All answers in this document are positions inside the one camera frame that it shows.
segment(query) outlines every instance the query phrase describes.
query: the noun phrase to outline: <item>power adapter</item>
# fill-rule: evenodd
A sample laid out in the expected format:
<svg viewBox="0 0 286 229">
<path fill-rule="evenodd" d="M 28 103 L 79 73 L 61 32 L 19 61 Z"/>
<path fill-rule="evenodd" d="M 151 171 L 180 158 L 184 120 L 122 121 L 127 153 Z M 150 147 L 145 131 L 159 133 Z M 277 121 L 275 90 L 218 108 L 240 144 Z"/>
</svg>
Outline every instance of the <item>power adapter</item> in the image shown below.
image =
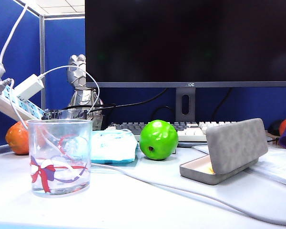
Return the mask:
<svg viewBox="0 0 286 229">
<path fill-rule="evenodd" d="M 27 101 L 42 88 L 44 88 L 44 86 L 41 79 L 38 79 L 37 75 L 33 74 L 14 88 L 14 94 L 21 101 Z"/>
</svg>

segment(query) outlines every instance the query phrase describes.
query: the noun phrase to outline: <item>orange fruit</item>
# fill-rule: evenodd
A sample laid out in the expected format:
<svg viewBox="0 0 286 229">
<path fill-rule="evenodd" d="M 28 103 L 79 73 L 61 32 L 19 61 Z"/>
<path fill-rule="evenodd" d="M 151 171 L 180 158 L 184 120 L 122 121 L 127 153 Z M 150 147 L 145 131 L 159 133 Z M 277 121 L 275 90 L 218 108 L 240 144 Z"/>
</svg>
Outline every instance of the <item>orange fruit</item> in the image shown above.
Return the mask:
<svg viewBox="0 0 286 229">
<path fill-rule="evenodd" d="M 29 153 L 29 133 L 20 121 L 8 129 L 5 140 L 15 154 L 24 155 Z"/>
</svg>

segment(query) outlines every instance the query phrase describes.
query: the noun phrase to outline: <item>monitor bezel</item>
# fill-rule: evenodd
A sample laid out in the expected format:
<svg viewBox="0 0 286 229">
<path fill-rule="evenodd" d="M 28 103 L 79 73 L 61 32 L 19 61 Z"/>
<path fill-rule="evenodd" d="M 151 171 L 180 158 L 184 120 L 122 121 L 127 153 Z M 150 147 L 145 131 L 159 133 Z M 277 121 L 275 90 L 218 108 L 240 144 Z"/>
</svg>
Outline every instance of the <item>monitor bezel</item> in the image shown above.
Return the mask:
<svg viewBox="0 0 286 229">
<path fill-rule="evenodd" d="M 286 81 L 248 81 L 248 82 L 98 82 L 99 87 L 115 88 L 200 88 L 200 87 L 286 87 Z M 87 81 L 87 87 L 96 87 Z"/>
</svg>

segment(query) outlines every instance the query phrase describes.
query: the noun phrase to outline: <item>aoc logo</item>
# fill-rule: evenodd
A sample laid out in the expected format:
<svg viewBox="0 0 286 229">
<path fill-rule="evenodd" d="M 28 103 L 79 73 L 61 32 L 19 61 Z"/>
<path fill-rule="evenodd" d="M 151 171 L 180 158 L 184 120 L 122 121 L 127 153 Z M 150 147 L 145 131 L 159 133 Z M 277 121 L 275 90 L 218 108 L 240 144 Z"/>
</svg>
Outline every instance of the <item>aoc logo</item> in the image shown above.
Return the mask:
<svg viewBox="0 0 286 229">
<path fill-rule="evenodd" d="M 195 83 L 187 83 L 185 86 L 186 87 L 195 87 Z"/>
</svg>

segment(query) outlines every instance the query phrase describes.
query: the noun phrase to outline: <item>glass cup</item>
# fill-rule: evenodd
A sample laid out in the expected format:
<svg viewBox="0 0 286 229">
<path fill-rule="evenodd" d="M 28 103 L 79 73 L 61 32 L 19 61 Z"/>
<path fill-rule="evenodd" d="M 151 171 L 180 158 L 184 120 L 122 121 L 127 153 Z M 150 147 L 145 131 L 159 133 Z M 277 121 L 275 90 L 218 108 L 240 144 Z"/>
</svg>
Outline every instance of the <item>glass cup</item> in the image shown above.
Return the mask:
<svg viewBox="0 0 286 229">
<path fill-rule="evenodd" d="M 28 127 L 34 194 L 67 194 L 89 186 L 92 121 L 29 120 Z"/>
</svg>

